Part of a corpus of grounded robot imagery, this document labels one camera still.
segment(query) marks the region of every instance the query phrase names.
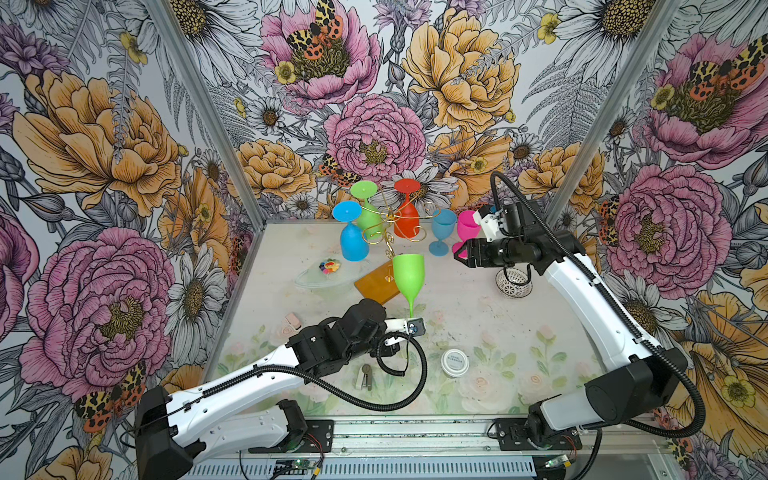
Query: white round container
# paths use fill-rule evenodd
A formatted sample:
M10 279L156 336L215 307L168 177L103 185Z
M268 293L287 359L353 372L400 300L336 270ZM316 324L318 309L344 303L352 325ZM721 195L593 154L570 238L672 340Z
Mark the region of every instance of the white round container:
M442 371L451 378L458 378L469 370L469 358L459 349L450 349L440 359Z

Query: pink peony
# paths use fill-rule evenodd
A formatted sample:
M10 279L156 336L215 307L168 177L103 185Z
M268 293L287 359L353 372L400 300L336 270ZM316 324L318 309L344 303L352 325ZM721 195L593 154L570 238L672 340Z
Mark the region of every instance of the pink peony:
M657 77L658 90L651 101L654 109L643 126L653 151L663 151L679 162L696 162L708 170L725 167L768 134L768 74L742 91L719 89L705 101L690 96L694 86L689 80L691 65L699 61L721 65L747 45L731 47L730 39L718 45L715 36L692 36L667 63L667 71Z
M728 254L722 203L714 179L692 165L643 167L619 196L619 241L607 249L611 268L656 284L664 298L692 295Z
M29 290L35 332L20 357L27 383L63 387L73 399L117 385L144 361L160 368L174 268L157 244L128 228L108 228L48 259Z
M386 97L354 98L325 127L328 154L342 169L366 180L388 180L404 170L418 170L424 161L422 122L413 110Z
M339 65L335 65L333 67L336 71L332 74L307 79L296 74L296 77L289 76L290 80L283 80L286 83L285 88L298 106L296 108L294 105L286 104L286 108L301 111L294 113L306 113L322 108L324 105L343 103L358 93L370 91L376 84L381 57L377 35L368 36L366 27L361 26L354 8L351 8L348 13L339 2L334 2L334 5L336 14L343 21L340 45L348 54L349 60L342 61L346 64L343 74L337 74ZM309 30L310 24L314 21L314 5L306 14L297 10L294 16L288 16L285 11L281 11L279 16L265 16L261 21L261 37L264 40L262 49L266 51L266 55L262 56L264 66L274 69L281 66L280 62L294 62L293 49L288 45L286 38L295 31ZM314 62L319 64L323 61L325 59L321 58ZM286 63L282 63L282 67L288 68Z
M11 332L24 304L24 284L38 268L35 241L18 221L0 212L0 340Z

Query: light green goblet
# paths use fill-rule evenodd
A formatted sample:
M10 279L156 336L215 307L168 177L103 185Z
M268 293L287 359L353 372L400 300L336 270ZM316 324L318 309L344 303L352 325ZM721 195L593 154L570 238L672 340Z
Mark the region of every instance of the light green goblet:
M392 259L395 285L408 300L410 318L413 318L413 302L424 286L424 256L417 253L395 255Z
M352 188L349 189L349 192L353 197L362 200L362 213L357 219L357 226L365 233L368 240L376 240L382 233L384 233L382 217L381 215L374 213L378 210L368 201L370 197L376 195L378 189L376 184L370 180L355 182L355 184L352 185Z

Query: floral tablecloth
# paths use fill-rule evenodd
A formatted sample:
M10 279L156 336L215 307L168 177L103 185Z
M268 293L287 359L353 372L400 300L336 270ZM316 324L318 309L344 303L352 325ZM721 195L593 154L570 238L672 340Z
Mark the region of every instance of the floral tablecloth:
M307 268L317 268L327 257L342 261L338 223L273 223L263 238L245 292L234 314L219 358L213 359L209 379L245 366L295 332L285 316L295 313L303 325L328 316L341 316L362 299L350 283L322 290L304 290L293 280ZM422 316L427 334L418 338L428 360L429 377L422 394L399 412L409 415L512 414L525 412L530 403L556 392L570 392L601 373L591 344L576 316L559 293L541 277L523 299L502 294L495 285L495 269L469 269L451 256L434 257L425 241L398 239L397 253L425 255L425 285L416 300L415 315ZM458 241L454 235L446 242ZM371 247L370 270L386 262L383 246ZM398 295L386 305L390 317L408 316L408 303ZM459 379L449 378L440 356L458 348L470 367ZM405 365L404 349L387 359L392 368ZM355 390L361 366L373 371L371 391ZM368 356L353 360L326 380L371 402L391 403L405 398L418 382L420 365L412 350L405 377L386 375ZM299 402L304 415L369 415L313 384L265 401L280 398Z

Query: blue goblet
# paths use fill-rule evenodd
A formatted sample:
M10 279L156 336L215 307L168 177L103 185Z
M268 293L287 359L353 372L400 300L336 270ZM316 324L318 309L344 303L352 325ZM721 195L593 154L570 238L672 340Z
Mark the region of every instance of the blue goblet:
M432 218L432 233L437 237L436 242L429 244L429 252L435 257L448 254L448 245L443 240L451 236L456 226L456 214L448 209L440 210L437 217Z
M362 207L355 201L348 200L333 208L333 218L339 222L346 222L346 227L341 231L339 242L341 254L350 262L359 262L368 256L369 246L362 238L362 230L353 223L362 213Z

